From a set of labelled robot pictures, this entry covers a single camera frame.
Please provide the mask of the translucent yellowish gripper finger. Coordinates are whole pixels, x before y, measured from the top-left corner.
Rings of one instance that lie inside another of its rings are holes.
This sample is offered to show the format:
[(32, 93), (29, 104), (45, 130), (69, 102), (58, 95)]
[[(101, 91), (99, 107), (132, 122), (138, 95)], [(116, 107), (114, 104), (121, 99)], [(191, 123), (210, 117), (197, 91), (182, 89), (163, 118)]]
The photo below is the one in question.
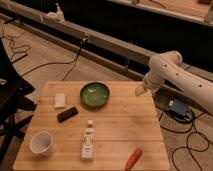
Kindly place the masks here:
[(140, 84), (135, 89), (135, 96), (140, 96), (141, 94), (146, 92), (146, 88), (143, 84)]

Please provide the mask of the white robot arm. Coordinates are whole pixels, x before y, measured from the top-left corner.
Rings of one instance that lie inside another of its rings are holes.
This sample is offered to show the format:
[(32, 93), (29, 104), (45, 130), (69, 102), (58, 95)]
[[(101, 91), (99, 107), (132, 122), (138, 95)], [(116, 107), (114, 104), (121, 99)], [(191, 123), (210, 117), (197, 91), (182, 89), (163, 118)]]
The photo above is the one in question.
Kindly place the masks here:
[(182, 69), (181, 63), (182, 55), (178, 51), (153, 55), (148, 63), (150, 70), (145, 74), (143, 83), (136, 87), (135, 95), (139, 96), (147, 90), (157, 92), (164, 81), (168, 80), (213, 114), (213, 83)]

